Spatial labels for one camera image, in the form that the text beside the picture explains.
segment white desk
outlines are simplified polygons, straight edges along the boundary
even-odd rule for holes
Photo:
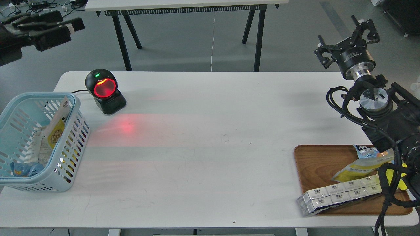
[[[242,43],[246,44],[255,10],[259,10],[257,44],[254,60],[254,71],[259,71],[267,4],[273,3],[278,8],[279,3],[288,2],[289,0],[89,0],[85,9],[87,11],[96,11],[98,16],[101,11],[104,11],[107,16],[112,16],[127,71],[132,71],[132,68],[119,16],[124,17],[137,48],[142,49],[142,44],[137,36],[130,15],[249,10],[244,36],[242,38]]]
[[[289,0],[89,0],[86,9],[99,10],[130,10],[149,8],[179,8],[208,7],[232,5],[256,5],[287,3]]]
[[[85,89],[68,72],[55,91]],[[377,216],[303,218],[293,149],[366,144],[330,108],[351,86],[331,72],[114,72],[127,106],[103,115],[78,93],[91,128],[75,182],[63,193],[5,187],[0,227],[309,228],[373,226]],[[409,226],[416,211],[386,216]]]

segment light blue basket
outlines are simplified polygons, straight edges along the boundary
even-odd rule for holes
[[[9,164],[26,156],[34,131],[50,123],[64,96],[70,114],[48,164],[32,177],[14,177]],[[0,115],[0,185],[35,192],[68,190],[90,134],[79,109],[80,100],[71,93],[33,92],[13,98]]]

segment snack package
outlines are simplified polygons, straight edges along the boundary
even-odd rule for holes
[[[357,150],[357,157],[361,158],[370,158],[370,157],[379,157],[384,156],[386,153],[381,154],[376,148],[374,147],[367,147],[354,144],[353,147]]]
[[[368,176],[385,162],[394,160],[394,152],[390,149],[378,152],[374,147],[354,145],[359,159],[344,167],[332,177],[338,182],[347,182]]]
[[[50,121],[50,124],[44,130],[44,136],[47,137],[47,142],[52,149],[54,149],[55,144],[58,142],[61,135],[63,134],[65,127],[64,122],[66,121],[69,113],[70,106],[68,103],[68,98],[64,97],[64,99],[60,103],[59,109]]]
[[[15,177],[31,177],[39,174],[44,166],[40,163],[19,163],[12,162],[9,164]]]

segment white cable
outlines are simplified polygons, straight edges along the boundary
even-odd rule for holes
[[[211,44],[211,57],[210,57],[210,72],[213,72],[213,46],[214,46],[214,25],[216,22],[216,12],[214,12],[213,20],[213,43]]]

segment yellow snack bag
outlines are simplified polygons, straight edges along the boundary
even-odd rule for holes
[[[354,146],[356,150],[360,151],[361,146]],[[337,174],[335,174],[331,180],[338,182],[347,182],[350,180],[360,179],[368,176],[370,173],[378,169],[385,162],[390,162],[394,159],[394,152],[391,149],[382,153],[378,152],[377,154],[373,154],[371,151],[369,151],[369,153],[370,157],[360,158],[359,155],[359,159],[348,164],[341,171],[337,172]]]

